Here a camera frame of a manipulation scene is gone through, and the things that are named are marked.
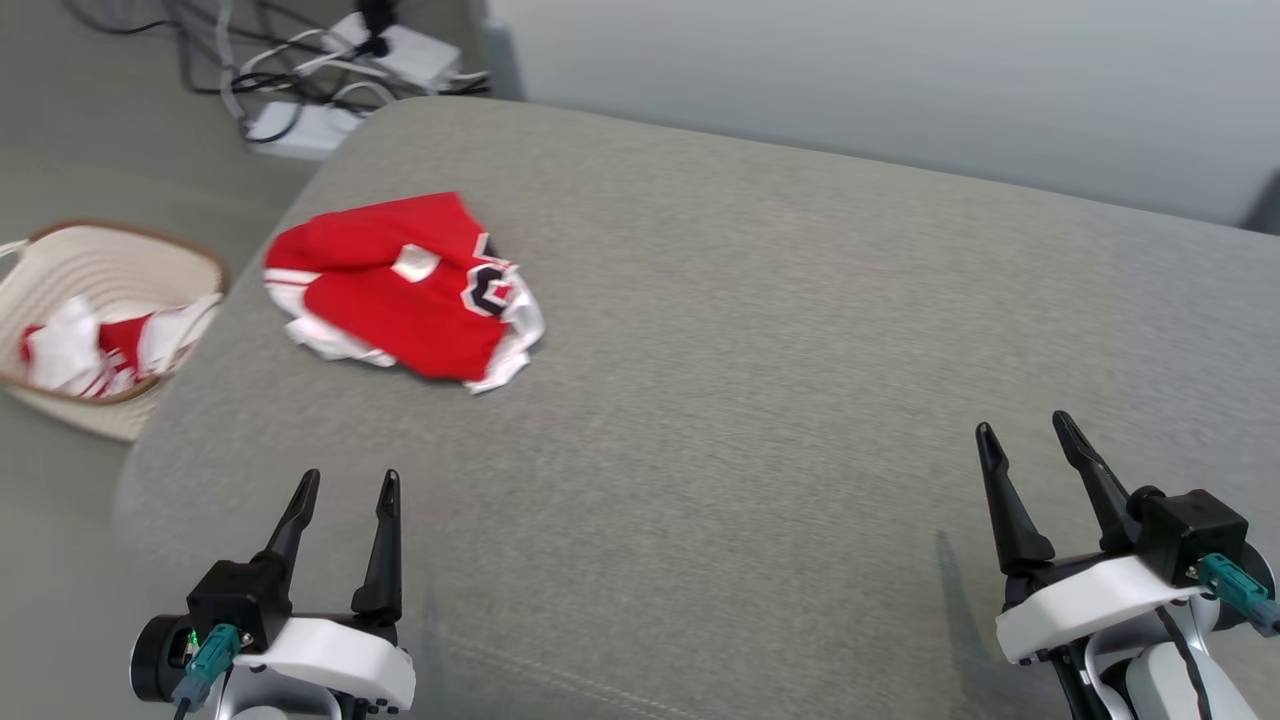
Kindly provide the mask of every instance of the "white rope basket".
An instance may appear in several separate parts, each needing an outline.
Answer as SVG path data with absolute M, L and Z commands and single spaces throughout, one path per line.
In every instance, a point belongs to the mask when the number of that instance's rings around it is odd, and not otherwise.
M 83 295 L 104 322 L 189 305 L 227 291 L 223 264 L 195 245 L 155 231 L 100 220 L 70 220 L 0 246 L 19 252 L 0 279 L 0 383 L 14 397 L 67 423 L 133 441 L 182 364 L 180 333 L 161 372 L 109 397 L 77 397 L 32 386 L 22 360 L 22 333 L 63 302 Z M 211 304 L 207 311 L 214 311 Z M 187 331 L 200 318 L 193 318 Z

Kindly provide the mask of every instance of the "white cable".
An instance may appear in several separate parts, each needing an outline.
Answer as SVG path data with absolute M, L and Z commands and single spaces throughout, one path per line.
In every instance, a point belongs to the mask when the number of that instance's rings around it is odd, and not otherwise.
M 218 61 L 221 64 L 221 72 L 218 76 L 218 94 L 223 97 L 227 111 L 236 118 L 238 124 L 243 126 L 247 113 L 239 106 L 239 102 L 236 101 L 236 94 L 232 92 L 232 81 L 236 78 L 236 58 L 232 51 L 230 36 L 234 9 L 234 0 L 220 0 L 218 5 L 218 23 L 214 26 L 214 42 L 218 46 Z
M 375 85 L 372 82 L 353 82 L 353 83 L 348 85 L 347 87 L 343 87 L 338 92 L 334 92 L 333 94 L 333 99 L 330 100 L 330 102 L 337 102 L 338 100 L 342 100 L 342 97 L 344 95 L 347 95 L 348 92 L 351 92 L 352 90 L 358 90 L 361 87 L 372 91 L 372 94 L 376 95 L 376 96 L 379 96 L 379 97 L 381 97 L 383 102 L 385 102 L 387 105 L 390 105 L 392 102 L 396 101 L 396 96 L 392 95 L 385 87 L 383 87 L 380 85 Z
M 375 77 L 375 78 L 379 78 L 379 79 L 384 79 L 384 78 L 392 77 L 390 73 L 388 73 L 387 70 L 383 70 L 383 69 L 379 69 L 379 68 L 371 68 L 369 65 L 361 65 L 361 64 L 356 64 L 356 63 L 351 63 L 351 61 L 343 60 L 342 58 L 353 54 L 356 51 L 356 47 L 353 45 L 351 45 L 351 42 L 348 42 L 346 37 L 342 37 L 340 35 L 337 35 L 334 32 L 330 32 L 328 29 L 323 29 L 323 28 L 316 28 L 316 29 L 308 29 L 308 31 L 300 32 L 298 35 L 294 35 L 293 37 L 291 37 L 288 40 L 288 42 L 285 42 L 284 45 L 278 45 L 275 47 L 271 47 L 270 50 L 259 53 L 257 55 L 250 58 L 247 63 L 244 63 L 243 65 L 241 65 L 239 74 L 246 76 L 246 74 L 253 72 L 253 68 L 257 67 L 257 64 L 261 63 L 262 60 L 266 60 L 268 58 L 273 58 L 273 56 L 283 53 L 284 50 L 288 50 L 289 47 L 292 47 L 298 41 L 306 40 L 307 37 L 312 37 L 312 36 L 316 36 L 316 35 L 323 35 L 323 36 L 325 36 L 328 38 L 332 38 L 337 44 L 344 45 L 347 47 L 347 50 L 343 50 L 343 51 L 339 51 L 339 53 L 330 53 L 328 55 L 321 55 L 319 58 L 314 58 L 311 60 L 307 60 L 307 61 L 305 61 L 305 63 L 294 67 L 291 72 L 297 73 L 298 76 L 306 77 L 306 76 L 314 73 L 315 70 L 319 70 L 323 67 L 330 67 L 330 68 L 339 68 L 339 69 L 344 69 L 344 70 L 351 70 L 353 73 L 360 73 L 360 74 Z M 266 86 L 266 87 L 260 87 L 260 88 L 257 88 L 256 92 L 274 92 L 274 91 L 284 90 L 287 87 L 289 87 L 289 83 L 271 85 L 271 86 Z

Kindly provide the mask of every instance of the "white power strip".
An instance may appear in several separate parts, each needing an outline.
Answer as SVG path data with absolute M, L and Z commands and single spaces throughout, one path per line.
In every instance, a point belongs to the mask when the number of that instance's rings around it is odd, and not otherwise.
M 365 20 L 358 13 L 347 15 L 338 24 L 333 26 L 329 32 L 348 44 L 344 46 L 340 41 L 329 36 L 321 36 L 325 49 L 332 53 L 348 50 L 351 46 L 358 46 L 365 40 L 369 40 Z M 440 42 L 434 37 L 415 32 L 404 26 L 387 28 L 383 38 L 387 41 L 390 51 L 385 58 L 370 56 L 369 61 L 385 67 L 403 79 L 417 85 L 428 94 L 447 90 L 449 83 L 453 82 L 453 76 L 462 72 L 462 51 L 448 42 Z
M 250 128 L 250 140 L 266 138 L 284 132 L 297 111 L 297 102 L 283 100 L 269 102 Z M 342 141 L 347 140 L 351 131 L 360 127 L 361 122 L 364 118 L 346 110 L 324 105 L 305 105 L 297 124 L 284 137 L 273 142 L 252 142 L 250 147 L 264 155 L 324 160 L 342 145 Z

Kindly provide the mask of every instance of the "gray floor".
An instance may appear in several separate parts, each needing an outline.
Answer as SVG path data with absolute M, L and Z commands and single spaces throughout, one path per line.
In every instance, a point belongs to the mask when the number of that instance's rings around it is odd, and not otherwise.
M 353 4 L 282 1 L 323 22 Z M 81 4 L 137 23 L 157 17 L 154 0 Z M 460 45 L 475 67 L 462 0 L 403 5 L 406 24 Z M 52 0 L 10 0 L 0 8 L 0 61 L 23 68 L 9 73 L 10 100 L 0 104 L 0 242 L 67 218 L 108 218 L 188 237 L 241 270 L 315 170 L 250 152 L 216 97 L 183 92 L 168 31 L 110 37 Z M 127 450 L 0 395 L 6 717 L 173 716 L 134 701 L 125 683 L 142 623 L 180 609 L 189 589 L 125 570 L 109 509 Z

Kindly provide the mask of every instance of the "gray fabric surface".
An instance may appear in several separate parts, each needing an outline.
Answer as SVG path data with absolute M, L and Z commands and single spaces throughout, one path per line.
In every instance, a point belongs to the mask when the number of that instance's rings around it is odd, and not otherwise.
M 471 397 L 321 361 L 250 273 L 115 507 L 184 589 L 320 468 L 293 597 L 342 610 L 397 468 L 415 716 L 1066 717 L 1000 660 L 979 420 L 1061 556 L 1097 529 L 1059 407 L 1130 488 L 1207 487 L 1280 557 L 1274 237 L 463 99 L 379 113 L 280 227 L 447 190 L 543 306 L 529 369 Z M 1277 647 L 1215 647 L 1280 714 Z

